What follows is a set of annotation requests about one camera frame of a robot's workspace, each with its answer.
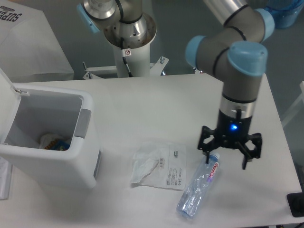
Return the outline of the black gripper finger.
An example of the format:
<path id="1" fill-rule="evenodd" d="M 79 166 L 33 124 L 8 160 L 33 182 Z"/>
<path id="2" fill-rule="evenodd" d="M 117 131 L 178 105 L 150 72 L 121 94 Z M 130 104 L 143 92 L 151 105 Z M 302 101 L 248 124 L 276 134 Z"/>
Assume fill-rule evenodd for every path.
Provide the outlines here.
<path id="1" fill-rule="evenodd" d="M 259 159 L 262 149 L 261 133 L 247 134 L 235 143 L 237 149 L 244 155 L 242 169 L 245 170 L 247 163 L 253 159 Z"/>
<path id="2" fill-rule="evenodd" d="M 205 143 L 207 139 L 213 136 L 213 139 Z M 201 130 L 201 135 L 198 143 L 198 150 L 206 156 L 206 164 L 209 164 L 210 152 L 217 149 L 220 146 L 219 139 L 217 135 L 217 130 L 212 130 L 207 126 L 203 126 Z"/>

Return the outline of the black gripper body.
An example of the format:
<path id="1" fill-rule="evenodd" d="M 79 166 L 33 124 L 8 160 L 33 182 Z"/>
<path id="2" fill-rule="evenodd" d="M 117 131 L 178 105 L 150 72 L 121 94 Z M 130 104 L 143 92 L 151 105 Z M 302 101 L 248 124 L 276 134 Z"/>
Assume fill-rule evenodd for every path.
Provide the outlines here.
<path id="1" fill-rule="evenodd" d="M 212 140 L 213 149 L 218 147 L 238 149 L 241 146 L 248 149 L 248 131 L 250 128 L 252 116 L 244 119 L 236 119 L 224 114 L 219 110 L 217 127 Z"/>

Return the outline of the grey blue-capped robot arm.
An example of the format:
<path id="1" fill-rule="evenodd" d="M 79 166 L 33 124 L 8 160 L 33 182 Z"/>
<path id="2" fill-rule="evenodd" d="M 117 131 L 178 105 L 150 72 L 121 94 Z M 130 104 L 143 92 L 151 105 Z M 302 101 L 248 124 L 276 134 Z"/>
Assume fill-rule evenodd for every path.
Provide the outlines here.
<path id="1" fill-rule="evenodd" d="M 244 0 L 205 2 L 223 25 L 223 31 L 208 38 L 196 36 L 187 44 L 186 61 L 223 82 L 217 127 L 202 127 L 198 149 L 207 157 L 218 147 L 238 149 L 243 164 L 260 158 L 262 136 L 248 134 L 260 83 L 266 71 L 267 49 L 262 42 L 275 28 L 272 15 L 253 10 Z M 127 77 L 135 76 L 131 51 L 147 46 L 156 35 L 153 19 L 143 12 L 140 0 L 84 0 L 77 6 L 79 15 L 92 31 L 103 31 L 119 50 Z"/>

